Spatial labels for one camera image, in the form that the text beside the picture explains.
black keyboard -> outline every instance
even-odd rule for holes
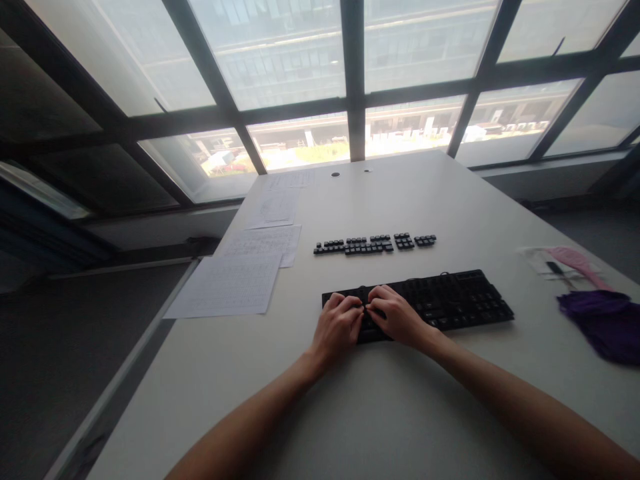
[[[388,284],[402,295],[416,310],[420,318],[440,330],[452,330],[486,323],[513,320],[513,312],[502,300],[498,290],[489,283],[482,270],[444,273],[436,277],[409,279]],[[369,302],[373,287],[342,290],[344,296]],[[322,306],[332,292],[322,294]],[[373,322],[365,310],[358,343],[391,340]]]

paper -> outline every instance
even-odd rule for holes
[[[306,188],[315,180],[313,170],[300,170],[290,173],[272,173],[267,175],[265,190],[282,190],[289,188]]]
[[[302,225],[240,230],[227,239],[221,255],[223,257],[236,257],[239,255],[281,253],[280,268],[292,267],[295,260],[295,252],[298,249],[300,230],[302,230]]]
[[[205,257],[164,318],[264,313],[282,254]]]
[[[247,229],[292,225],[298,206],[300,190],[276,190],[264,192],[258,207],[247,222]]]
[[[564,272],[567,278],[570,278],[570,279],[583,278],[582,273],[576,271],[575,269],[572,269],[571,267],[553,258],[551,254],[547,252],[546,250],[547,248],[552,248],[552,247],[521,247],[516,249],[516,252],[522,255],[527,260],[527,262],[529,262],[531,268],[533,268],[538,273],[538,275],[540,275],[542,278],[546,280],[558,280],[562,278],[560,275],[557,275],[551,271],[551,269],[547,265],[548,261],[555,262],[555,264],[558,265],[558,267],[560,267],[560,270]],[[592,271],[602,276],[601,274],[602,270],[600,267],[598,267],[597,265],[594,265],[593,263],[590,263],[589,266]]]

window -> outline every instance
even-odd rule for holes
[[[250,125],[249,133],[268,171],[350,158],[346,112]]]
[[[27,142],[100,127],[0,30],[0,140]]]
[[[614,147],[640,120],[640,72],[608,75],[548,150],[547,155]]]
[[[26,0],[129,116],[214,104],[162,0]]]
[[[497,4],[366,0],[365,91],[472,77]]]
[[[240,110],[345,96],[339,0],[191,0]]]
[[[196,203],[242,197],[257,176],[234,129],[144,140],[140,146]]]
[[[89,215],[89,211],[78,203],[44,183],[30,172],[19,166],[12,165],[11,162],[0,161],[0,177],[68,219],[76,220]]]
[[[594,48],[625,0],[523,0],[498,61]]]
[[[622,54],[623,57],[633,57],[634,55],[640,55],[640,34],[635,36],[628,48]]]
[[[41,155],[34,160],[111,213],[177,204],[119,145]]]
[[[446,151],[465,96],[366,110],[366,156],[416,150]]]
[[[472,115],[455,159],[474,167],[527,158],[578,84],[565,80],[482,92],[474,110],[481,115]]]

pink object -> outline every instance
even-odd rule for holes
[[[589,260],[580,252],[568,247],[554,247],[547,249],[549,254],[558,262],[582,273],[599,290],[615,291],[598,277],[589,267]]]

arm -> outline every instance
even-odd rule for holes
[[[638,460],[600,430],[524,380],[456,345],[423,322],[389,286],[374,288],[369,302],[371,317],[387,335],[438,362],[558,478],[640,478]]]
[[[236,478],[260,451],[278,421],[322,375],[354,345],[362,322],[356,297],[334,293],[318,319],[306,352],[205,434],[174,466],[165,480]]]

